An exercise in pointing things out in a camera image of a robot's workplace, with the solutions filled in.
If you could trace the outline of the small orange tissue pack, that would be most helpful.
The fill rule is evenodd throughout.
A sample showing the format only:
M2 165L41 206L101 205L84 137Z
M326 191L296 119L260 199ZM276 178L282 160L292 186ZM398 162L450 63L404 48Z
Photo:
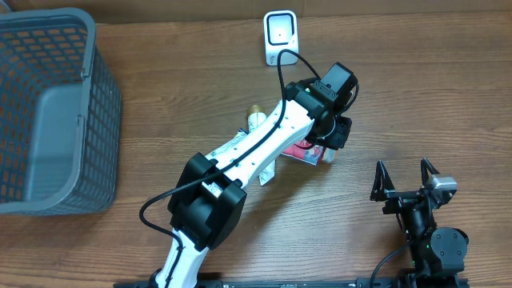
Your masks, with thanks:
M322 155L322 161L325 163L332 163L336 159L337 153L338 152L336 150L326 148Z

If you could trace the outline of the white tube with gold cap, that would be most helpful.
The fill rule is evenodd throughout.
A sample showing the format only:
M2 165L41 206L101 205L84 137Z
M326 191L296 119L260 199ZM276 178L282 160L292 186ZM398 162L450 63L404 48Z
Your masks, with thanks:
M252 133L258 128L265 120L267 116L265 110L260 105L253 105L247 110L247 126L249 132ZM275 176L275 164L273 160L258 176L261 186L267 184Z

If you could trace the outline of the yellow white snack bag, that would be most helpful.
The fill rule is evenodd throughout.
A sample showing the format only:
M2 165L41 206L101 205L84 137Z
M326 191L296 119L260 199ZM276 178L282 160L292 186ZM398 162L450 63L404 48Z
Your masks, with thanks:
M208 153L206 158L208 158L208 159L216 158L219 154L225 153L226 151L228 151L228 150L232 149L234 146L236 146L247 135L248 135L248 132L246 130L244 130L243 128L240 128L238 130L238 132L236 133L236 135L231 140L229 140L228 142L226 142L225 144L223 144L216 150L213 150L210 153Z

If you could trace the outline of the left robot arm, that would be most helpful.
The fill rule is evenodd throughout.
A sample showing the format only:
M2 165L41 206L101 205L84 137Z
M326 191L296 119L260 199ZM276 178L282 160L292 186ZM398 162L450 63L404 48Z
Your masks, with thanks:
M193 287L208 251L238 224L245 188L285 149L306 140L332 150L344 147L351 120L343 117L358 90L354 73L335 63L322 78L291 82L284 99L255 130L211 154L197 153L167 193L173 243L152 287Z

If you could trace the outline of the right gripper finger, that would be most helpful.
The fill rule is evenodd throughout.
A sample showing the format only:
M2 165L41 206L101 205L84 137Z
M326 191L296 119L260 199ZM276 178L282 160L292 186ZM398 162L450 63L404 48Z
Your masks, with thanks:
M438 170L431 164L428 158L423 158L420 161L422 185L425 188L433 188L434 176L439 174Z
M394 184L387 172L383 161L376 164L376 172L372 191L370 192L370 200L375 202L384 202L396 193Z

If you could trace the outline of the red purple pad package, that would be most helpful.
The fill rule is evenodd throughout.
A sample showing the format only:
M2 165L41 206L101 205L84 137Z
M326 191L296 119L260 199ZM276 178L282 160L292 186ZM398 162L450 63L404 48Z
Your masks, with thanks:
M322 160L325 147L313 145L303 139L286 148L282 155L316 166Z

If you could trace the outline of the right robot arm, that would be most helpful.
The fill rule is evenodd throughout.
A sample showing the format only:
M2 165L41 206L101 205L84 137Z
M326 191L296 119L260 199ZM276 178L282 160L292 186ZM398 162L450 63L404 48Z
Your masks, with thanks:
M422 184L418 190L398 192L382 161L377 162L370 200L383 202L384 214L393 214L406 236L406 244L389 253L374 268L369 287L468 287L458 274L464 271L469 237L460 229L439 227L434 211L449 203L458 184L424 158L420 162ZM412 267L397 277L378 278L382 266L403 251L410 252Z

